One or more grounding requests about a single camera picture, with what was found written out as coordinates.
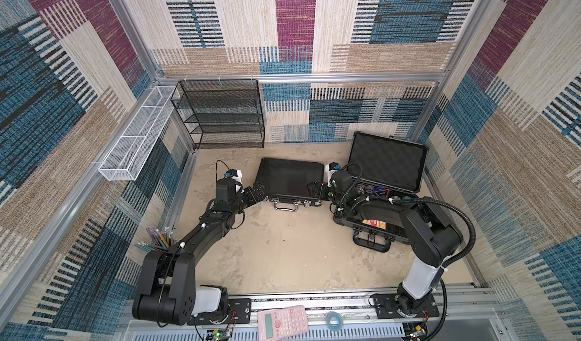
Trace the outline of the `black poker case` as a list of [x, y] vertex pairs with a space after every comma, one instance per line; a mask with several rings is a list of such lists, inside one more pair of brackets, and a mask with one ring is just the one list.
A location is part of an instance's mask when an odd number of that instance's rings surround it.
[[307, 184], [324, 180], [324, 165], [292, 159], [262, 158], [256, 183], [266, 185], [267, 200], [277, 211], [296, 212], [299, 207], [319, 207], [312, 201]]

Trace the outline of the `grey poker case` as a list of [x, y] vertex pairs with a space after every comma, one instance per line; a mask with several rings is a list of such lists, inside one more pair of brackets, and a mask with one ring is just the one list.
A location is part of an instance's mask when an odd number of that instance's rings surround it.
[[[427, 156], [428, 148], [423, 144], [357, 131], [347, 164], [339, 170], [353, 176], [354, 199], [349, 203], [331, 202], [335, 205], [333, 221], [352, 228], [353, 242], [360, 247], [385, 253], [394, 242], [407, 244], [397, 210], [387, 200], [417, 197]], [[390, 195], [358, 194], [357, 184], [387, 187]], [[387, 229], [367, 226], [363, 220], [384, 221]]]

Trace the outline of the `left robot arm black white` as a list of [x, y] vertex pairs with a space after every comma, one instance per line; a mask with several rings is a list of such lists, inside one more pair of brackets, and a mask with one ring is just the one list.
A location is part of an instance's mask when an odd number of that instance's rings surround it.
[[216, 197], [199, 224], [180, 241], [162, 252], [153, 250], [143, 261], [133, 318], [183, 325], [196, 303], [195, 268], [213, 244], [234, 227], [235, 216], [266, 198], [266, 186], [255, 183], [240, 190], [233, 178], [216, 182]]

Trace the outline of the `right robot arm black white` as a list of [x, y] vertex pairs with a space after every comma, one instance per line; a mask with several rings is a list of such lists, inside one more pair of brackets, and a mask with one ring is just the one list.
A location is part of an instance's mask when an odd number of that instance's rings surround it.
[[358, 245], [380, 253], [394, 241], [411, 247], [414, 260], [396, 293], [375, 298], [380, 317], [388, 312], [401, 318], [428, 313], [434, 307], [432, 292], [443, 286], [443, 273], [476, 242], [472, 220], [457, 207], [387, 187], [363, 186], [348, 168], [333, 171], [327, 182], [309, 183], [307, 191], [318, 202], [331, 202], [334, 221], [352, 227]]

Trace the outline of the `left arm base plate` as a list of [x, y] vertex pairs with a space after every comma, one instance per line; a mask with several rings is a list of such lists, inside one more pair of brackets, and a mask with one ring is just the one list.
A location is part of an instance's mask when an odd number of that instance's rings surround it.
[[229, 299], [227, 304], [221, 304], [215, 312], [192, 315], [187, 325], [220, 325], [225, 327], [227, 324], [249, 324], [251, 321], [251, 309], [252, 300], [250, 298]]

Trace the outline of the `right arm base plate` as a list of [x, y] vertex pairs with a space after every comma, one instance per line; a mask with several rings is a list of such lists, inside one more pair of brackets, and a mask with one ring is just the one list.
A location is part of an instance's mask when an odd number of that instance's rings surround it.
[[420, 300], [397, 293], [374, 293], [369, 298], [370, 306], [378, 319], [438, 318], [440, 309], [430, 293]]

